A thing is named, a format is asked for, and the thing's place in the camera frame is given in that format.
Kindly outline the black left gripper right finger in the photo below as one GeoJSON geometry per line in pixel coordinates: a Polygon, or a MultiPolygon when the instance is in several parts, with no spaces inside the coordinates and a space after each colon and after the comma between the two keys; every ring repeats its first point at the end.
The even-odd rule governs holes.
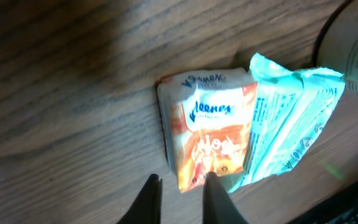
{"type": "Polygon", "coordinates": [[[248,224],[214,172],[207,174],[204,184],[203,224],[248,224]]]}

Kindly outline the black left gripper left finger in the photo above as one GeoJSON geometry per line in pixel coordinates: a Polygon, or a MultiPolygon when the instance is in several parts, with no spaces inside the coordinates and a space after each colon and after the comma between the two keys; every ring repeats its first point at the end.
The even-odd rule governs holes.
{"type": "Polygon", "coordinates": [[[117,224],[160,224],[162,179],[151,174],[125,215],[117,224]]]}

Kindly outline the orange Kleenex tissue pack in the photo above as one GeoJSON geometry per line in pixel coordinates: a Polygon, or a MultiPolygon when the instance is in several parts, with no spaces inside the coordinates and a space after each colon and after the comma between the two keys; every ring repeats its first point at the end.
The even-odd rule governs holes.
{"type": "Polygon", "coordinates": [[[165,77],[157,87],[168,164],[184,193],[244,170],[258,83],[243,68],[165,77]]]}

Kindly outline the teal wet wipes pack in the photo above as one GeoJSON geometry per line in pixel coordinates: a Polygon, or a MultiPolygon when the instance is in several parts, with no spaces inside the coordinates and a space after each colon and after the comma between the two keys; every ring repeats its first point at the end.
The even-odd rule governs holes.
{"type": "Polygon", "coordinates": [[[291,171],[323,132],[346,85],[332,69],[291,71],[261,54],[251,58],[249,73],[259,83],[250,155],[243,172],[221,180],[230,193],[291,171]]]}

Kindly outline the green lid glass jar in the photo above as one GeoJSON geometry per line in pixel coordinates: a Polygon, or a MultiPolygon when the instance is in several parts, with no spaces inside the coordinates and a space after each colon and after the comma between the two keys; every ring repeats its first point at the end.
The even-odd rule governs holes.
{"type": "Polygon", "coordinates": [[[358,97],[358,0],[344,1],[321,29],[313,64],[344,75],[346,89],[358,97]]]}

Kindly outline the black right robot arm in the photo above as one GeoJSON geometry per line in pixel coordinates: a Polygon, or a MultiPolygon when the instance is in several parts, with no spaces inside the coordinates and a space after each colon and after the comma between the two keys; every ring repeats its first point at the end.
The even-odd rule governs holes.
{"type": "Polygon", "coordinates": [[[290,222],[304,223],[358,224],[358,181],[290,222]]]}

